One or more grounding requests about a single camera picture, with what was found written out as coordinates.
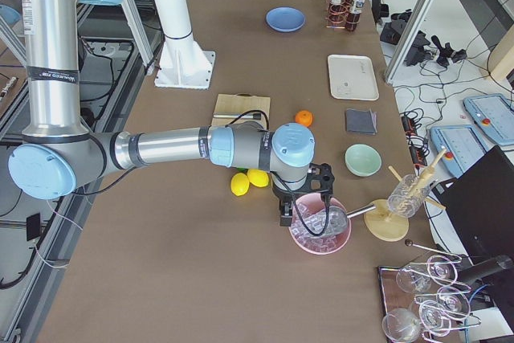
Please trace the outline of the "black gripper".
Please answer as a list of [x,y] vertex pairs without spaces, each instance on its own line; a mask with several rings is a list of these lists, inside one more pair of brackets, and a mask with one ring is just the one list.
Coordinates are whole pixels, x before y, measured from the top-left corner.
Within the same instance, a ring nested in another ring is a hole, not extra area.
[[318,194],[321,208],[325,211],[333,196],[334,176],[329,164],[311,163],[304,178],[283,178],[272,171],[272,191],[279,199],[279,224],[282,227],[292,225],[296,200],[306,194]]

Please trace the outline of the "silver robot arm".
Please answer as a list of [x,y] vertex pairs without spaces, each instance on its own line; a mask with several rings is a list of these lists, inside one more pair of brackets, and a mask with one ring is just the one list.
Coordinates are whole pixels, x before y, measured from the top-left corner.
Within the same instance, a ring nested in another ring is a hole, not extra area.
[[332,170],[313,163],[314,136],[303,125],[289,123],[274,132],[254,121],[159,133],[90,131],[80,118],[76,7],[123,1],[22,0],[31,120],[8,161],[17,187],[33,198],[53,199],[118,170],[207,159],[271,173],[284,227],[299,215],[297,200],[313,191],[313,182],[320,183],[320,198],[329,206]]

